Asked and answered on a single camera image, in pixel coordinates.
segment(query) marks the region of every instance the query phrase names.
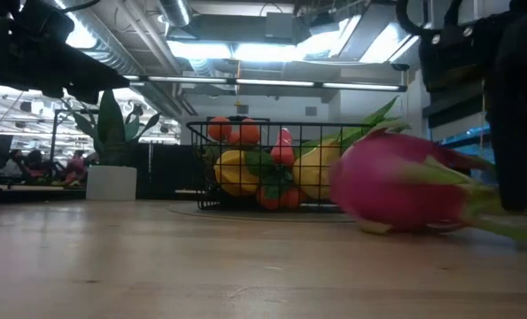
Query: tomato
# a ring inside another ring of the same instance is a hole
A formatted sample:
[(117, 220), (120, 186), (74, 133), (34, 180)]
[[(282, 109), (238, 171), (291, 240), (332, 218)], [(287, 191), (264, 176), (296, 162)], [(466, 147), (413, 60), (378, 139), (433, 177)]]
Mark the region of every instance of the tomato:
[(239, 132), (234, 131), (228, 135), (228, 144), (230, 145), (239, 144)]
[[(229, 120), (225, 117), (218, 116), (210, 120), (211, 123), (228, 123)], [(214, 140), (220, 142), (226, 136), (231, 134), (231, 125), (229, 124), (213, 124), (208, 125), (208, 135)]]
[(283, 192), (280, 198), (267, 198), (265, 196), (266, 191), (266, 186), (261, 187), (256, 197), (257, 202), (268, 210), (277, 210), (279, 208), (297, 209), (303, 199), (302, 192), (297, 187), (290, 187), (287, 191)]
[[(252, 119), (243, 120), (243, 123), (254, 122)], [(260, 142), (261, 133), (258, 125), (242, 125), (239, 132), (242, 144), (258, 144)]]

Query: white wall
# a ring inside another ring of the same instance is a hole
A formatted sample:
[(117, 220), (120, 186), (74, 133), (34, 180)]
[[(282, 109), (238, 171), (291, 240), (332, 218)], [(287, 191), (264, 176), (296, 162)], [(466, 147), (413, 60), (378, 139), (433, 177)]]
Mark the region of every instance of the white wall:
[(341, 91), (340, 95), (340, 121), (345, 123), (359, 123), (394, 97), (399, 97), (387, 116), (399, 116), (403, 121), (408, 122), (412, 129), (408, 130), (407, 134), (426, 136), (422, 108), (430, 104), (430, 95), (424, 88), (420, 71), (417, 72), (415, 80), (409, 84), (406, 93), (346, 90)]
[[(192, 121), (206, 121), (209, 116), (233, 116), (237, 115), (235, 97), (209, 98), (208, 96), (188, 96), (188, 101), (196, 109), (198, 117), (182, 118), (181, 144), (191, 143), (191, 133), (186, 128), (186, 123)], [(249, 106), (250, 118), (264, 118), (280, 122), (315, 122), (323, 123), (329, 121), (329, 105), (324, 104), (319, 97), (240, 97), (240, 103)], [(306, 116), (306, 107), (316, 106), (317, 116)], [(293, 139), (300, 139), (300, 127), (286, 126), (293, 135)], [(262, 126), (261, 135), (263, 144), (267, 143), (267, 137), (271, 144), (276, 141), (280, 127)], [(331, 128), (323, 128), (322, 135), (332, 132)], [(303, 139), (319, 138), (320, 127), (303, 127)]]
[[(406, 133), (425, 137), (423, 130), (422, 108), (430, 103), (429, 94), (424, 89), (420, 72), (415, 80), (409, 85), (407, 93), (396, 92), (373, 92), (341, 90), (329, 102), (324, 104), (319, 97), (281, 97), (278, 100), (273, 97), (240, 97), (240, 103), (250, 106), (248, 116), (251, 118), (269, 118), (271, 121), (294, 121), (306, 123), (360, 123), (365, 117), (375, 112), (399, 96), (395, 106), (388, 116), (400, 116), (407, 121), (412, 129)], [(197, 110), (198, 117), (182, 118), (181, 144), (191, 144), (191, 133), (186, 129), (186, 124), (192, 121), (206, 121), (209, 116), (232, 116), (236, 115), (235, 97), (209, 98), (207, 96), (189, 96), (188, 100)], [(307, 117), (305, 110), (307, 106), (317, 106), (318, 116)], [(300, 127), (289, 127), (295, 144), (301, 138)], [(267, 137), (271, 144), (276, 141), (279, 131), (278, 126), (262, 126), (262, 141), (267, 143)], [(334, 133), (339, 128), (305, 126), (302, 129), (302, 139), (317, 139), (327, 134)]]

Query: ceiling duct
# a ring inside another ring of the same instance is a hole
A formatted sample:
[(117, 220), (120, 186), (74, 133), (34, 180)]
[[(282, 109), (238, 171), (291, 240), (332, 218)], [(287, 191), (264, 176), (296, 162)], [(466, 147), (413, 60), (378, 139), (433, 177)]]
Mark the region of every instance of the ceiling duct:
[[(83, 4), (84, 2), (86, 1), (62, 0), (66, 6)], [(86, 54), (114, 68), (120, 74), (143, 74), (141, 66), (92, 10), (80, 10), (73, 12), (73, 14), (97, 39), (97, 46), (91, 50), (85, 50)], [(134, 87), (134, 90), (143, 95), (149, 105), (157, 106), (158, 112), (176, 119), (181, 117), (181, 107), (159, 85), (145, 83), (143, 86)]]
[(168, 41), (204, 43), (297, 44), (310, 37), (308, 25), (290, 14), (246, 17), (203, 14), (195, 16), (183, 29), (170, 28)]
[(187, 0), (159, 0), (159, 8), (170, 27), (185, 27), (192, 20)]
[[(216, 70), (213, 67), (212, 61), (207, 58), (190, 58), (189, 62), (190, 62), (190, 67), (192, 67), (196, 76), (218, 77), (218, 78), (228, 77), (228, 74), (224, 74), (223, 72)], [(235, 85), (227, 85), (227, 84), (214, 84), (213, 86), (216, 88), (225, 89), (225, 90), (234, 90), (236, 88)]]

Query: black wire basket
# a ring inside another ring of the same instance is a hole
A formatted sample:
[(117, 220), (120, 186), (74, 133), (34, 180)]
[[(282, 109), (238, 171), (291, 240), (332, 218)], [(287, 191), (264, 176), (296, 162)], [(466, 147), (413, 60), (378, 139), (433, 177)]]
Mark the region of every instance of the black wire basket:
[(338, 212), (329, 167), (371, 126), (234, 117), (187, 128), (200, 209)]

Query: red pepper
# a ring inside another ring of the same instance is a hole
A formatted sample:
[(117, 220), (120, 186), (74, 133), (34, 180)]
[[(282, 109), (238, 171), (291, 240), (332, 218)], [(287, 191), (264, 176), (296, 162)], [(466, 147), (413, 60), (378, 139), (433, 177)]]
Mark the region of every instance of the red pepper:
[(277, 143), (271, 150), (271, 157), (275, 164), (292, 166), (295, 163), (295, 153), (292, 150), (292, 135), (288, 129), (283, 128), (277, 136)]

